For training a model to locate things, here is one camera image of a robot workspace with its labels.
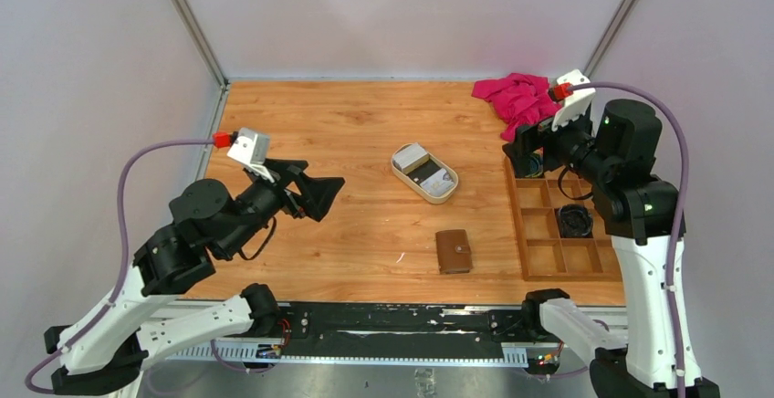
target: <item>wood grain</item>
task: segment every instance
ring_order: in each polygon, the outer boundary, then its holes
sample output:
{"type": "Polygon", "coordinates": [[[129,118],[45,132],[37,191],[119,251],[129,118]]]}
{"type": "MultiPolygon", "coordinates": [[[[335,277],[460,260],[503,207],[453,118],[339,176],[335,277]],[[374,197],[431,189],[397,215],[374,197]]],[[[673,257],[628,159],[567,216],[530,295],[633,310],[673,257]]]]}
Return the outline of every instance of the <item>wood grain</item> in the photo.
{"type": "MultiPolygon", "coordinates": [[[[554,287],[521,277],[498,136],[505,124],[470,97],[471,88],[467,82],[234,83],[222,131],[268,133],[270,157],[308,160],[309,175],[343,176],[347,183],[321,223],[280,215],[258,259],[216,262],[217,273],[188,296],[222,299],[260,282],[282,300],[513,304],[527,291],[554,287]],[[459,188],[445,204],[428,204],[392,174],[392,153],[415,141],[459,173],[459,188]],[[439,275],[434,234],[455,228],[468,232],[474,269],[439,275]]],[[[207,176],[232,194],[249,184],[225,151],[214,153],[207,176]]],[[[623,304],[620,282],[561,287],[582,304],[623,304]]]]}

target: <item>red cloth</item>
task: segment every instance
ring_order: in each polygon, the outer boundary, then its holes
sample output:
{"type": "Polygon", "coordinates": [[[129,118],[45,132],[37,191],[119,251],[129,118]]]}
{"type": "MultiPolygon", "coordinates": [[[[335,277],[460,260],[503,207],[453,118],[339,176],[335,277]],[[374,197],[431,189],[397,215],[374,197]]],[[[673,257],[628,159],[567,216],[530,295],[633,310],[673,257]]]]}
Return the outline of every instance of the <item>red cloth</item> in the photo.
{"type": "Polygon", "coordinates": [[[561,106],[549,97],[549,80],[529,74],[513,74],[503,79],[479,80],[471,94],[492,103],[497,116],[507,123],[500,137],[508,142],[516,138],[516,128],[552,117],[561,106]]]}

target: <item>gray floor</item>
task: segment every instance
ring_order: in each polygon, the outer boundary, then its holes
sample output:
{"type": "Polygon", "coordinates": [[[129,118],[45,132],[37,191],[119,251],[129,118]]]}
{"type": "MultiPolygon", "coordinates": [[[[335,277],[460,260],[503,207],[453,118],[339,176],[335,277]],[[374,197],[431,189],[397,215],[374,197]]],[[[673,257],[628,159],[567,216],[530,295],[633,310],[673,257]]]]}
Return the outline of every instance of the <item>gray floor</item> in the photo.
{"type": "MultiPolygon", "coordinates": [[[[561,371],[579,363],[571,353],[563,357],[561,371]]],[[[279,365],[269,372],[231,372],[211,362],[168,361],[152,374],[157,390],[179,388],[201,377],[174,395],[185,397],[281,397],[281,398],[586,398],[593,397],[588,373],[540,383],[502,368],[414,368],[409,366],[279,365]]],[[[140,397],[153,397],[145,385],[140,397]]]]}

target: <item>wooden organizer box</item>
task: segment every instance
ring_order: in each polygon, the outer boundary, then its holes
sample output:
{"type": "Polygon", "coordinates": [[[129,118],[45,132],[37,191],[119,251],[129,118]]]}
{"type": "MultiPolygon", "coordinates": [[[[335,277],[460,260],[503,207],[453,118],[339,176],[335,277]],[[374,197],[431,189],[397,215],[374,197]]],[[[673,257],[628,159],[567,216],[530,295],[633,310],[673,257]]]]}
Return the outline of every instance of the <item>wooden organizer box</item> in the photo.
{"type": "MultiPolygon", "coordinates": [[[[620,281],[621,268],[604,222],[591,199],[573,201],[559,189],[559,170],[544,178],[516,179],[508,157],[504,160],[508,196],[516,227],[521,272],[525,281],[620,281]],[[555,210],[582,204],[594,218],[591,238],[561,238],[555,210]]],[[[567,173],[562,188],[583,195],[591,186],[567,173]]]]}

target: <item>red connector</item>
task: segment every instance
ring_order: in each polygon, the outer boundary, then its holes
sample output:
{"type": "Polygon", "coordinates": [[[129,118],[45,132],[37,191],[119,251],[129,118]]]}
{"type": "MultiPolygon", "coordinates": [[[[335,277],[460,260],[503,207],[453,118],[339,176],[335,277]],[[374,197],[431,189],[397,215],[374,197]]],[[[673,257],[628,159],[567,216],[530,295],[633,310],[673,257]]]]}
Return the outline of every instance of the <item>red connector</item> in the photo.
{"type": "Polygon", "coordinates": [[[549,97],[554,101],[562,101],[572,95],[570,92],[570,83],[562,83],[549,89],[549,97]]]}
{"type": "Polygon", "coordinates": [[[230,133],[219,131],[218,133],[213,134],[213,145],[216,148],[223,149],[225,147],[231,147],[231,144],[232,140],[230,133]]]}

